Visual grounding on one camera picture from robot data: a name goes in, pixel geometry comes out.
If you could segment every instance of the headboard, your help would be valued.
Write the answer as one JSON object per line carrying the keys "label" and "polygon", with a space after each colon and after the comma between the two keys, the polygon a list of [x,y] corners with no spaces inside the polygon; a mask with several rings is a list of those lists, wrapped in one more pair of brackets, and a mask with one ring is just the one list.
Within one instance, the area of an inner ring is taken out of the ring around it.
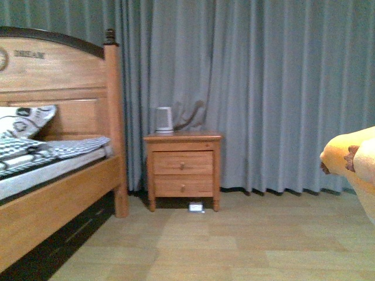
{"label": "headboard", "polygon": [[56,104],[56,116],[36,139],[105,135],[121,150],[118,48],[114,31],[106,35],[101,48],[59,33],[0,27],[0,106]]}

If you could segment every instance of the bedside table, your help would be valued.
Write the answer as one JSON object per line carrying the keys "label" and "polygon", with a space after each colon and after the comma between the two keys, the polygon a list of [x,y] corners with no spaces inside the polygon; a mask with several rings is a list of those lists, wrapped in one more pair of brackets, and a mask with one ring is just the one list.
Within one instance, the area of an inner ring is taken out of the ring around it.
{"label": "bedside table", "polygon": [[149,209],[156,197],[212,197],[220,200],[220,140],[218,132],[154,133],[147,143]]}

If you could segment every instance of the floor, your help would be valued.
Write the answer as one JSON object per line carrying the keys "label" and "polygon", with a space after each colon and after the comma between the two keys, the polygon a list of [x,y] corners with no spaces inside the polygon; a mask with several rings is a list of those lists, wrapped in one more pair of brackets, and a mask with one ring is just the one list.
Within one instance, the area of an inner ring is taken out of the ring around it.
{"label": "floor", "polygon": [[154,213],[130,196],[52,276],[62,280],[375,280],[375,225],[357,196],[221,193],[221,210],[183,198]]}

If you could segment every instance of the wooden bed frame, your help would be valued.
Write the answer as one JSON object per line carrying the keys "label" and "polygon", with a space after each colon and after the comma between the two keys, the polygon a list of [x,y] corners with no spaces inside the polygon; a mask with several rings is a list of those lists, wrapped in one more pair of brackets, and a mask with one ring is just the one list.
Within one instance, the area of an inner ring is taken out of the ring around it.
{"label": "wooden bed frame", "polygon": [[116,217],[128,214],[118,45],[104,48],[59,33],[0,27],[0,106],[57,105],[35,137],[107,136],[115,156],[0,206],[0,272],[113,190]]}

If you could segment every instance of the mattress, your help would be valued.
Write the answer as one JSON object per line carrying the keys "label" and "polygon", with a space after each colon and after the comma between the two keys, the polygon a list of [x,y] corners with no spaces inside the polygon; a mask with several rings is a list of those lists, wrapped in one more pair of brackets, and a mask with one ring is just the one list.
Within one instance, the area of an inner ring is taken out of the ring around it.
{"label": "mattress", "polygon": [[[92,146],[89,150],[80,147],[80,153],[72,153],[72,147],[77,147],[75,142],[49,142],[49,147],[54,147],[54,153],[63,148],[64,152],[60,157],[56,157],[49,163],[42,163],[41,166],[30,167],[22,173],[15,173],[5,179],[0,180],[0,205],[10,201],[17,194],[23,194],[26,190],[41,186],[60,176],[86,167],[92,162],[105,159],[113,155],[113,150],[109,143],[100,143],[98,147]],[[13,160],[25,166],[23,159],[26,155],[20,155]]]}

